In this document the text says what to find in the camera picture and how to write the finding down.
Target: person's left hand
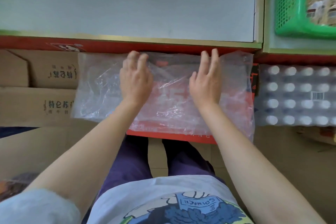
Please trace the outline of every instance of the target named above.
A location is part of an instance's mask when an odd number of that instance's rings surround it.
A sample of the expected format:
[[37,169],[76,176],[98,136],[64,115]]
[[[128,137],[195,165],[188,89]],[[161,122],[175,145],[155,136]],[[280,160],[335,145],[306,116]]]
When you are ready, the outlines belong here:
[[153,87],[153,75],[146,61],[148,55],[131,51],[120,69],[120,89],[125,101],[143,106]]

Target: beige floor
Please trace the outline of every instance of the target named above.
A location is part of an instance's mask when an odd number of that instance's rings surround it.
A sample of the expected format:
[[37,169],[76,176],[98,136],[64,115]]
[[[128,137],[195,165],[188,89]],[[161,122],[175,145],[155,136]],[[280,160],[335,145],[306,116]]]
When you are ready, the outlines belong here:
[[[0,139],[0,179],[26,171],[43,171],[93,126],[93,123],[85,122],[69,128],[38,128]],[[336,148],[330,149],[328,145],[306,141],[296,135],[291,127],[257,128],[254,143],[328,223],[336,223]],[[226,181],[244,209],[218,147],[199,143],[193,145],[204,159],[211,162],[217,176]],[[152,175],[166,176],[167,159],[159,139],[149,140],[148,155]]]

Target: purple pants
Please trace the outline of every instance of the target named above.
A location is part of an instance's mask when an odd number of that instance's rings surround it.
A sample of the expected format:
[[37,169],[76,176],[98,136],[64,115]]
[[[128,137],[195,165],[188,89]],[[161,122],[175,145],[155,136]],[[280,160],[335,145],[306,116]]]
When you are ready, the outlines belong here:
[[[215,175],[212,165],[204,160],[198,150],[189,142],[163,139],[167,154],[168,176],[174,175]],[[153,178],[148,164],[148,138],[125,136],[113,165],[97,195],[133,181]]]

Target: green basket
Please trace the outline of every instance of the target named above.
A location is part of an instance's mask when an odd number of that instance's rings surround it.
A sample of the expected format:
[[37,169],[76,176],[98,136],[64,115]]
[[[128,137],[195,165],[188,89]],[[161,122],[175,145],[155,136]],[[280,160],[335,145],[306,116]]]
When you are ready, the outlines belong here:
[[275,33],[281,36],[336,39],[336,28],[307,18],[306,0],[276,0]]

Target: shirt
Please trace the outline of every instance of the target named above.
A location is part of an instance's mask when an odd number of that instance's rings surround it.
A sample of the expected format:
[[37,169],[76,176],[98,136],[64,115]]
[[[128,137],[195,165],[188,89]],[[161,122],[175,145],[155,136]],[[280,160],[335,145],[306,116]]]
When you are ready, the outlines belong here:
[[[77,207],[37,189],[0,203],[0,223],[78,224]],[[208,175],[157,177],[119,185],[93,205],[88,224],[252,224],[229,188]]]

